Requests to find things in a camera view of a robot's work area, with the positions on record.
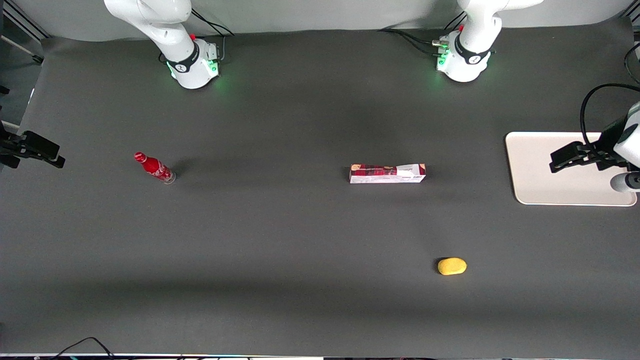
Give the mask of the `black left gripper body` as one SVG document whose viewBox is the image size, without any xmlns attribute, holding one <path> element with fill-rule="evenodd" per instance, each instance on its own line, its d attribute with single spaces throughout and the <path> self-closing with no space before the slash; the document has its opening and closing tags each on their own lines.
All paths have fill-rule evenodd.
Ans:
<svg viewBox="0 0 640 360">
<path fill-rule="evenodd" d="M 614 151 L 614 145 L 617 144 L 626 129 L 626 123 L 627 117 L 613 121 L 605 127 L 597 141 L 592 142 L 592 148 L 596 151 L 596 155 L 592 155 L 592 158 L 596 162 L 598 170 L 607 170 L 612 167 L 629 169 L 628 162 Z"/>
</svg>

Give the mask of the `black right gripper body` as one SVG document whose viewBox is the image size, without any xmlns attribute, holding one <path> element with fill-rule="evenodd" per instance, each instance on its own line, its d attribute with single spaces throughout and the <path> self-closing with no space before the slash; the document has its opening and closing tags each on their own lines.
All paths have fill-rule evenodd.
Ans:
<svg viewBox="0 0 640 360">
<path fill-rule="evenodd" d="M 18 168 L 25 154 L 23 140 L 22 134 L 6 130 L 5 125 L 0 123 L 0 162 L 3 166 Z"/>
</svg>

